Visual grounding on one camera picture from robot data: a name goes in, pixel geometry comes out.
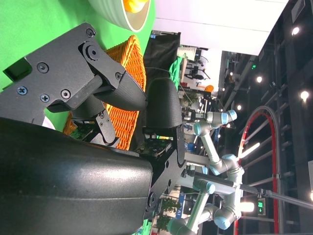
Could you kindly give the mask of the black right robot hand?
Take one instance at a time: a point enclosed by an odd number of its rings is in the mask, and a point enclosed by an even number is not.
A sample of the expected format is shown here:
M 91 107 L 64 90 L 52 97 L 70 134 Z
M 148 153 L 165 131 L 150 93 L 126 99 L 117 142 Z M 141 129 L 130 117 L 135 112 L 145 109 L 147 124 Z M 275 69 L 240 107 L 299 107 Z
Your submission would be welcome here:
M 0 232 L 130 235 L 184 167 L 177 89 L 147 92 L 83 23 L 4 72 Z

